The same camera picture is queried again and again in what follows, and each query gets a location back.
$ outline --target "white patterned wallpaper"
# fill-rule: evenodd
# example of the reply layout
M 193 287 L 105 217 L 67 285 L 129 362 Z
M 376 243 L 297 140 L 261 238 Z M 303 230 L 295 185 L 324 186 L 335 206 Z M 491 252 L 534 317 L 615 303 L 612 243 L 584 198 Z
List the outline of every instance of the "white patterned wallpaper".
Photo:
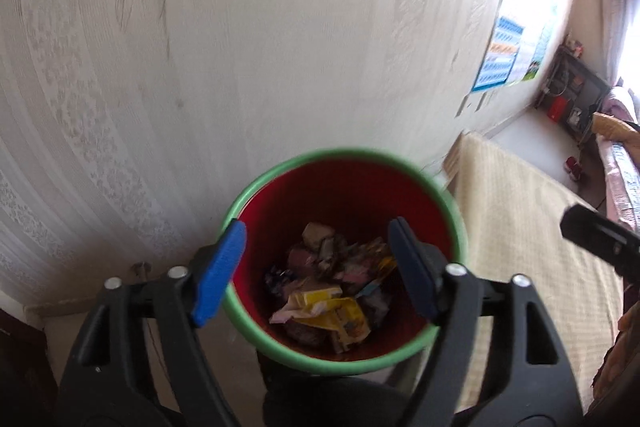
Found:
M 313 148 L 441 158 L 536 90 L 455 118 L 497 4 L 0 0 L 0 290 L 57 303 L 184 261 L 252 178 Z

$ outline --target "yellow wrapper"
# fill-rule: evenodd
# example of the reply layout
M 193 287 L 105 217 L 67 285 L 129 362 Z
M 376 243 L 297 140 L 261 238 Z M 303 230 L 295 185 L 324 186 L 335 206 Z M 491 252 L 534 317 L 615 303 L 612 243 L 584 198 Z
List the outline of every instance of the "yellow wrapper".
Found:
M 369 324 L 367 324 L 367 317 L 353 297 L 330 299 L 313 306 L 314 312 L 320 310 L 324 310 L 324 312 L 314 317 L 293 318 L 307 326 L 337 331 L 341 343 L 345 346 L 363 341 L 371 332 Z
M 305 308 L 313 306 L 321 301 L 328 301 L 342 295 L 340 287 L 323 288 L 321 290 L 312 290 L 308 292 L 294 292 L 290 295 L 289 300 L 293 298 L 297 308 Z
M 342 295 L 342 290 L 337 286 L 308 292 L 293 292 L 287 299 L 287 303 L 271 315 L 269 322 L 271 324 L 284 324 L 289 319 L 316 317 L 326 311 L 324 307 L 316 309 L 316 306 L 340 295 Z
M 376 276 L 376 279 L 382 282 L 387 275 L 396 269 L 396 266 L 398 266 L 398 263 L 396 263 L 396 260 L 393 257 L 383 258 L 378 264 L 378 275 Z

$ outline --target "blue gripper pad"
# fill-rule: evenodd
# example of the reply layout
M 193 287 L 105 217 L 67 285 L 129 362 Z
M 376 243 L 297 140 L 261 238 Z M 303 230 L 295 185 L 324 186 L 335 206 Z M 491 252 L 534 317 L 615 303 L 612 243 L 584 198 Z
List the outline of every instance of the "blue gripper pad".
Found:
M 432 321 L 440 313 L 437 295 L 446 258 L 437 247 L 418 241 L 403 217 L 392 219 L 387 233 L 389 248 L 415 311 Z
M 198 328 L 218 311 L 226 285 L 238 267 L 245 246 L 246 225 L 234 219 L 215 245 L 200 248 L 191 261 L 196 287 L 191 318 Z

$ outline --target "pink bedding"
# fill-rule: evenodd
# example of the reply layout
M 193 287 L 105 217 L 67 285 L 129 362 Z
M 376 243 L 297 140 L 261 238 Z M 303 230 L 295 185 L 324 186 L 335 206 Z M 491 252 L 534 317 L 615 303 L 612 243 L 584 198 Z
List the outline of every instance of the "pink bedding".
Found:
M 633 101 L 623 87 L 611 89 L 602 112 L 619 120 L 638 123 Z M 596 137 L 607 184 L 607 217 L 630 230 L 640 230 L 640 174 L 626 149 L 618 142 Z

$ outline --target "floor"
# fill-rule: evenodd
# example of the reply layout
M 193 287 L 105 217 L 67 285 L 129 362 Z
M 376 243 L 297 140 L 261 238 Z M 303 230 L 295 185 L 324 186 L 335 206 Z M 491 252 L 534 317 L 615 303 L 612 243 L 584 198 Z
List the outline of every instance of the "floor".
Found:
M 577 156 L 575 143 L 541 112 L 530 110 L 510 124 L 492 140 L 527 162 L 546 172 L 571 190 L 574 182 L 562 169 L 568 156 Z M 44 320 L 49 342 L 49 360 L 58 381 L 72 343 L 84 320 L 84 314 L 50 317 Z M 155 324 L 150 321 L 154 339 L 159 346 Z M 243 426 L 262 425 L 264 386 L 255 359 L 254 348 L 234 329 L 223 313 L 213 318 L 198 332 L 200 344 L 213 373 L 218 375 L 222 391 Z M 161 403 L 177 409 L 175 398 L 153 349 L 149 360 Z M 384 380 L 388 372 L 378 372 L 369 378 Z
M 543 111 L 528 110 L 491 140 L 577 192 L 578 185 L 562 166 L 569 156 L 579 157 L 578 146 Z

